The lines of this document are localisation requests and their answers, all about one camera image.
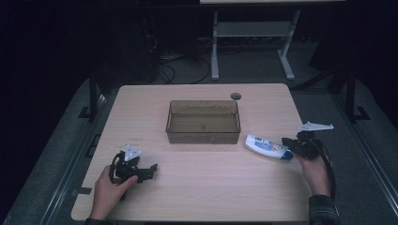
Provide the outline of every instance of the brown translucent container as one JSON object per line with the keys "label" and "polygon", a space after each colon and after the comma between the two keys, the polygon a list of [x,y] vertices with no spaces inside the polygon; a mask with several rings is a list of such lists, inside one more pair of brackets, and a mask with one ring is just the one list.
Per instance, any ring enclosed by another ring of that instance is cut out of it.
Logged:
{"label": "brown translucent container", "polygon": [[174,100],[166,127],[169,143],[237,143],[240,133],[234,100]]}

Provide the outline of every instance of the sleeve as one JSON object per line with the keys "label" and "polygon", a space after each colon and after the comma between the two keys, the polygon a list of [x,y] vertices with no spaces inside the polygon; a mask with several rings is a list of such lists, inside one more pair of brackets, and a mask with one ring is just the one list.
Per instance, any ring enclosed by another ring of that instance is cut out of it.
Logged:
{"label": "sleeve", "polygon": [[333,199],[326,195],[313,195],[309,199],[310,225],[339,225],[339,214]]}
{"label": "sleeve", "polygon": [[85,220],[84,225],[113,225],[114,223],[105,220],[98,220],[93,218],[88,218]]}

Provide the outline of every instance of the light wood table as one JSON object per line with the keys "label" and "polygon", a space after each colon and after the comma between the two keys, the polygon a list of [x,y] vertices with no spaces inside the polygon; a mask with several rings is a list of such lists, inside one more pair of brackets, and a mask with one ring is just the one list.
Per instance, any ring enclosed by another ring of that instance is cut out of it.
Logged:
{"label": "light wood table", "polygon": [[[165,132],[171,100],[237,102],[237,144],[170,144]],[[153,180],[132,187],[109,219],[135,221],[305,221],[311,191],[299,162],[260,156],[244,147],[248,134],[274,142],[295,138],[301,120],[284,84],[123,86],[88,168],[83,188],[94,188],[103,168],[133,144],[139,168],[159,163]],[[79,194],[71,212],[85,220],[93,201]]]}

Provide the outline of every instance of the blue cap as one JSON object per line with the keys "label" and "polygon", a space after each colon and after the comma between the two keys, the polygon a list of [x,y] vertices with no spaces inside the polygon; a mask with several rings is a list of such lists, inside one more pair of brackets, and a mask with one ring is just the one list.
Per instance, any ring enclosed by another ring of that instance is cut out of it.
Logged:
{"label": "blue cap", "polygon": [[283,154],[283,156],[281,157],[281,160],[290,160],[293,158],[293,153],[290,152],[289,149],[287,149],[287,151]]}

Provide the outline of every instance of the hand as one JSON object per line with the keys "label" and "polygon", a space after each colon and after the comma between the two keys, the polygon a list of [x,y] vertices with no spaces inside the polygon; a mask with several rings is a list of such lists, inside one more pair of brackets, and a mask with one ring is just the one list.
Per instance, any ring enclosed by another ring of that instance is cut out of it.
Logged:
{"label": "hand", "polygon": [[110,166],[106,166],[96,182],[90,218],[105,220],[120,201],[123,193],[135,185],[138,179],[137,176],[133,176],[123,184],[117,186],[112,184],[109,172]]}
{"label": "hand", "polygon": [[318,156],[312,160],[293,153],[301,164],[302,173],[310,186],[313,195],[330,196],[328,172],[323,159]]}

